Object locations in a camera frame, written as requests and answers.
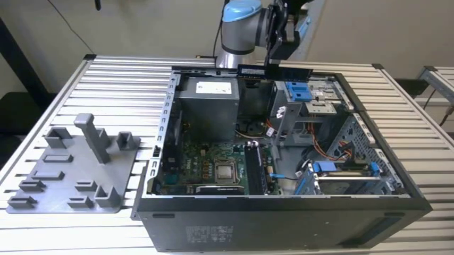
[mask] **gray plastic peg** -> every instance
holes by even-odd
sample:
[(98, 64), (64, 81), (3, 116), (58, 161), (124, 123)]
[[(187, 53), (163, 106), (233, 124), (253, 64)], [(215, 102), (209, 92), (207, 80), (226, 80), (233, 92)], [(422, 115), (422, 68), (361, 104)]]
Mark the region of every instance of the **gray plastic peg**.
[(71, 135), (68, 130), (64, 127), (54, 127), (51, 128), (48, 134), (46, 135), (44, 139), (48, 142), (48, 145), (54, 149), (64, 149), (66, 145), (63, 143), (63, 139), (71, 139)]
[(83, 130), (84, 137), (88, 143), (90, 148), (92, 149), (98, 162), (102, 164), (106, 164), (111, 161), (111, 158), (108, 156), (107, 150), (106, 150), (106, 140), (102, 130), (100, 132), (96, 130), (94, 125), (94, 115), (91, 113), (79, 113), (76, 120), (74, 121), (74, 124), (78, 128)]

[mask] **table surface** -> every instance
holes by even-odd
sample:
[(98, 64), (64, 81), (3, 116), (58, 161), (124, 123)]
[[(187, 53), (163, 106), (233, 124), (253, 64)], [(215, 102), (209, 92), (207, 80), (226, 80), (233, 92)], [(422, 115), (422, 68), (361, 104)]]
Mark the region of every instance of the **table surface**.
[[(151, 156), (173, 65), (213, 66), (214, 63), (211, 59), (112, 56), (98, 56), (82, 62), (0, 171), (0, 251), (15, 254), (156, 253), (142, 222), (132, 221), (130, 215), (139, 174)], [(385, 70), (369, 64), (283, 62), (282, 66), (343, 74), (434, 211), (371, 250), (247, 254), (454, 254), (453, 140)], [(43, 136), (50, 127), (64, 126), (72, 135), (80, 135), (72, 122), (76, 114), (84, 112), (95, 115), (95, 125), (103, 127), (108, 135), (131, 131), (142, 137), (120, 212), (8, 214), (7, 200), (16, 194), (18, 185), (43, 154), (47, 146)]]

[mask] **blue plastic clip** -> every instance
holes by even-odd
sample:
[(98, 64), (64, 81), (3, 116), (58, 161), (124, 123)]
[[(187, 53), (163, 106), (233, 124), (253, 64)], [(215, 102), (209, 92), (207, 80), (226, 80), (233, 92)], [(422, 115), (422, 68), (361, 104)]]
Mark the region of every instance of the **blue plastic clip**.
[(381, 168), (375, 162), (370, 163), (370, 169), (371, 169), (373, 176), (379, 176)]
[(306, 82), (286, 82), (286, 87), (293, 102), (310, 102), (313, 100), (311, 90)]

